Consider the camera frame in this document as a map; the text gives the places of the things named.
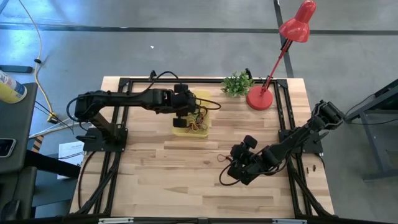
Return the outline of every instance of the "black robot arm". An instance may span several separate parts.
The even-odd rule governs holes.
[[[258,153],[253,153],[249,149],[255,148],[257,141],[246,136],[240,145],[232,147],[228,175],[248,185],[261,174],[275,174],[283,161],[290,157],[293,149],[303,144],[315,132],[336,129],[343,122],[343,117],[344,114],[333,103],[321,101],[315,106],[308,122],[294,129],[279,144],[266,146]]]
[[[173,120],[173,126],[186,128],[187,121],[182,119],[197,109],[195,95],[186,84],[175,84],[174,91],[167,89],[146,89],[140,93],[115,93],[111,91],[91,91],[78,95],[75,98],[76,122],[91,122],[96,130],[91,130],[86,136],[78,136],[81,141],[101,140],[104,142],[120,142],[124,144],[127,130],[120,129],[117,124],[109,123],[100,113],[105,106],[140,106],[146,110],[158,113],[175,113],[177,118]]]
[[[173,90],[148,89],[140,93],[114,93],[94,91],[79,95],[76,100],[75,117],[89,121],[105,106],[140,106],[158,113],[187,114],[196,110],[195,97],[188,90],[175,94]]]

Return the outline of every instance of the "concrete floor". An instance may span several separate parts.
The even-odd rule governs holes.
[[[25,2],[40,24],[277,28],[272,0]],[[294,16],[300,3],[280,0],[285,21]],[[395,0],[318,0],[317,3],[310,23],[312,29],[398,30]],[[0,25],[29,22],[17,1],[10,1],[0,14]],[[265,77],[280,48],[278,34],[67,31],[41,34],[44,64],[39,77],[61,118],[66,117],[65,106],[72,98],[99,89],[105,75],[148,75],[151,70],[172,70],[186,76],[228,76],[249,67],[255,76]],[[294,77],[305,79],[311,106],[324,99],[346,111],[398,77],[396,35],[331,34],[311,35],[307,43],[294,43],[290,48]],[[35,31],[0,30],[0,64],[34,66],[37,52]],[[32,74],[11,76],[22,83],[34,81]],[[283,63],[275,76],[287,76]],[[37,100],[44,103],[41,94]],[[35,111],[31,133],[48,126],[45,115]],[[75,137],[67,130],[48,135],[41,153],[57,153],[58,144],[70,141],[75,141]],[[344,218],[398,223],[398,178],[362,181],[362,175],[377,171],[363,128],[344,124],[322,143],[335,213]],[[56,182],[53,174],[39,175],[40,184]],[[66,212],[62,209],[65,207],[67,203],[39,207],[37,215],[60,215]]]

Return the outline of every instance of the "lamp base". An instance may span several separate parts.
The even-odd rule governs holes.
[[[264,94],[260,96],[261,89],[261,86],[255,86],[250,89],[246,96],[246,102],[255,110],[266,110],[272,104],[272,93],[266,90]]]

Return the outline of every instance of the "small wire bundle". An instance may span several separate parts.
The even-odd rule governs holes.
[[[207,130],[207,124],[205,124],[205,117],[207,115],[207,109],[204,111],[201,111],[201,108],[198,109],[196,113],[192,113],[188,115],[187,121],[188,121],[188,129],[187,132],[189,131],[206,131]]]

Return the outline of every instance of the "lamp shade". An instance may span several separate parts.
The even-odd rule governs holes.
[[[312,0],[305,0],[298,9],[296,16],[283,23],[279,28],[280,34],[296,42],[306,42],[310,35],[310,21],[317,4]]]

